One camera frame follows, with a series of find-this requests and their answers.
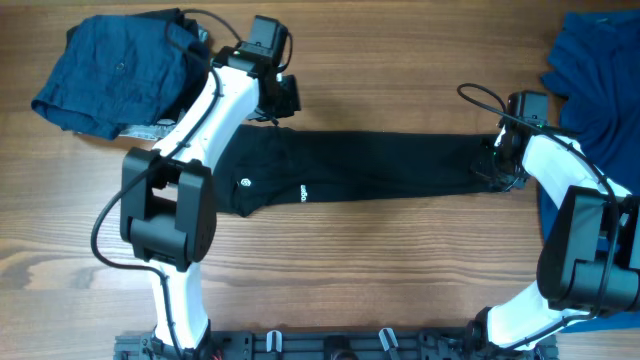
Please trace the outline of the black t-shirt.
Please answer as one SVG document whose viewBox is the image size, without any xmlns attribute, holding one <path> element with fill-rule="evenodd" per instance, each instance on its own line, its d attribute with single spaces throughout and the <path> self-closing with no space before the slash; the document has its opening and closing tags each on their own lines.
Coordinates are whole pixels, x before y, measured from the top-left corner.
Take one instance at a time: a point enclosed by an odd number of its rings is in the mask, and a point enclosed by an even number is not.
<svg viewBox="0 0 640 360">
<path fill-rule="evenodd" d="M 214 170 L 216 208 L 247 217 L 279 204 L 497 192 L 474 169 L 493 139 L 243 125 Z"/>
</svg>

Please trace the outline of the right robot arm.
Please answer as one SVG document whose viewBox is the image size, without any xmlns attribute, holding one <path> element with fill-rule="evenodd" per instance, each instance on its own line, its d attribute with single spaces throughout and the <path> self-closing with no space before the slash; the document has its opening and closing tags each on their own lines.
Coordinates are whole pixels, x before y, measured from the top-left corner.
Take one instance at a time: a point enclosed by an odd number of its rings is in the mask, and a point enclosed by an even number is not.
<svg viewBox="0 0 640 360">
<path fill-rule="evenodd" d="M 521 91 L 496 110 L 495 168 L 516 183 L 535 178 L 557 215 L 535 281 L 469 322 L 468 353 L 530 351 L 574 324 L 639 310 L 639 198 L 549 125 L 547 105 L 546 95 Z"/>
</svg>

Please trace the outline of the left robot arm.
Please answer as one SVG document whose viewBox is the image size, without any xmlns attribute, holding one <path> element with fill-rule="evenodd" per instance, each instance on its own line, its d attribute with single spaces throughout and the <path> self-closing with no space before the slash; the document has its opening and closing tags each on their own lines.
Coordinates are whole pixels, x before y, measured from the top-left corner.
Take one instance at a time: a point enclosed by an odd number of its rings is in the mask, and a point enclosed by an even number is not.
<svg viewBox="0 0 640 360">
<path fill-rule="evenodd" d="M 159 277 L 147 351 L 156 359 L 209 356 L 200 263 L 216 231 L 213 171 L 243 121 L 275 122 L 300 110 L 296 80 L 285 72 L 292 42 L 281 22 L 256 16 L 246 40 L 214 56 L 177 126 L 152 149 L 124 158 L 121 237 Z"/>
</svg>

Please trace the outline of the blue t-shirt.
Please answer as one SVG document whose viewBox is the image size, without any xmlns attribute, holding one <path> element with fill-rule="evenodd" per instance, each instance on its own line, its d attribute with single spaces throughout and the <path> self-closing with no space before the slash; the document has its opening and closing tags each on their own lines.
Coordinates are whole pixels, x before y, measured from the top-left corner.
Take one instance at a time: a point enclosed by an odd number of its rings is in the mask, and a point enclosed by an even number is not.
<svg viewBox="0 0 640 360">
<path fill-rule="evenodd" d="M 565 15 L 545 88 L 566 100 L 559 125 L 611 180 L 639 193 L 639 11 Z"/>
</svg>

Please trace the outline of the right white rail clip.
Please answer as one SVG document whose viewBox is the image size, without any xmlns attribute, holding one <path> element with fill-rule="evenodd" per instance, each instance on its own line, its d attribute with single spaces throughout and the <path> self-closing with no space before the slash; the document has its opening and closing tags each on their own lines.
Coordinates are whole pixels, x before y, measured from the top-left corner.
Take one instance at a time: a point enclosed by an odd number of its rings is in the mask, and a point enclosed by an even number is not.
<svg viewBox="0 0 640 360">
<path fill-rule="evenodd" d="M 378 336 L 385 352 L 390 352 L 392 349 L 397 349 L 399 347 L 397 337 L 392 328 L 382 328 L 378 332 Z"/>
</svg>

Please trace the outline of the white rail clip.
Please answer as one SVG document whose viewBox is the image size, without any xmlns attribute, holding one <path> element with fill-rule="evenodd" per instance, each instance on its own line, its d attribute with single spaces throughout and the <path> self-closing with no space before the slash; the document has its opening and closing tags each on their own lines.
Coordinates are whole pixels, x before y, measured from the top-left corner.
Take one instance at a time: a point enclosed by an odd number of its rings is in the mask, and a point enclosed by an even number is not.
<svg viewBox="0 0 640 360">
<path fill-rule="evenodd" d="M 392 328 L 382 328 L 378 332 L 378 336 L 385 352 L 390 352 L 392 349 L 397 349 L 399 347 L 397 337 Z"/>
<path fill-rule="evenodd" d="M 271 330 L 265 340 L 267 353 L 281 353 L 283 351 L 283 335 L 279 330 Z"/>
</svg>

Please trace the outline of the left white rail clip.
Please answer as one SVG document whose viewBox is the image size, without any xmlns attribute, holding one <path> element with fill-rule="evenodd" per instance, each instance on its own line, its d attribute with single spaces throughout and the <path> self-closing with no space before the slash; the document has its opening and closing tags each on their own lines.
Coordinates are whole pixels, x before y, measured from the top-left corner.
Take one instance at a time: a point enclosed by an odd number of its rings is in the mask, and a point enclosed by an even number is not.
<svg viewBox="0 0 640 360">
<path fill-rule="evenodd" d="M 281 353 L 283 351 L 283 335 L 279 330 L 271 330 L 265 340 L 267 353 Z"/>
</svg>

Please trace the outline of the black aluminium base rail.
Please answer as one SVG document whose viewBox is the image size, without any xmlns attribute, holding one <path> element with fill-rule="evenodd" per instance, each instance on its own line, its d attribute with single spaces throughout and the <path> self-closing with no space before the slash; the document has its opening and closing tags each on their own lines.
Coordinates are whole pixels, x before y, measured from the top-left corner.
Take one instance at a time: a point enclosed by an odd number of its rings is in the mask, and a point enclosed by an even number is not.
<svg viewBox="0 0 640 360">
<path fill-rule="evenodd" d="M 213 331 L 195 349 L 176 352 L 172 343 L 163 343 L 152 333 L 118 336 L 115 359 L 224 359 L 224 360 L 331 360 L 331 359 L 529 359 L 558 360 L 559 349 L 550 336 L 531 350 L 492 349 L 481 340 L 475 346 L 465 339 L 462 328 L 426 328 L 420 331 L 395 331 L 399 347 L 385 352 L 378 332 L 306 332 L 285 333 L 281 353 L 266 352 L 267 333 L 249 331 Z"/>
</svg>

